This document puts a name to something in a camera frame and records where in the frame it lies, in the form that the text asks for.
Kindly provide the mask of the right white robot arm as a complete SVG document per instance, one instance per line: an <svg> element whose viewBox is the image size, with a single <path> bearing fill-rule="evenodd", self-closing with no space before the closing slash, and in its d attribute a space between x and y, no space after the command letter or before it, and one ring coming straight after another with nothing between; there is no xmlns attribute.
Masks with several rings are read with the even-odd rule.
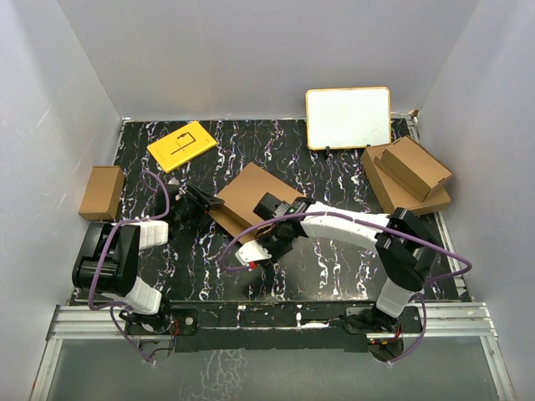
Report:
<svg viewBox="0 0 535 401"><path fill-rule="evenodd" d="M273 261L289 253L299 237L342 241L374 251L385 269L386 282L370 310L346 319L346 324L356 329L397 330L406 304L423 289L438 257L438 252L427 246L385 231L388 228L438 244L417 217L403 208L372 215L343 211L306 197L287 203L267 193L253 213L263 221L279 219L259 229L255 236L256 243Z"/></svg>

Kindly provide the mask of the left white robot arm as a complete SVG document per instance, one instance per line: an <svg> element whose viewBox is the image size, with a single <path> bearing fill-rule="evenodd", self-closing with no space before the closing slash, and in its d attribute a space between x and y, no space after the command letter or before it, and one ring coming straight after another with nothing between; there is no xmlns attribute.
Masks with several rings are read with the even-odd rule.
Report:
<svg viewBox="0 0 535 401"><path fill-rule="evenodd" d="M171 330L172 312L166 308L161 291L144 282L138 274L139 254L164 246L178 231L199 227L210 220L210 211L225 204L193 185L182 189L166 185L158 191L147 217L122 225L115 234L114 223L92 221L74 263L72 282L80 290L89 290L103 251L106 252L94 294L124 303L120 318L138 324L153 333Z"/></svg>

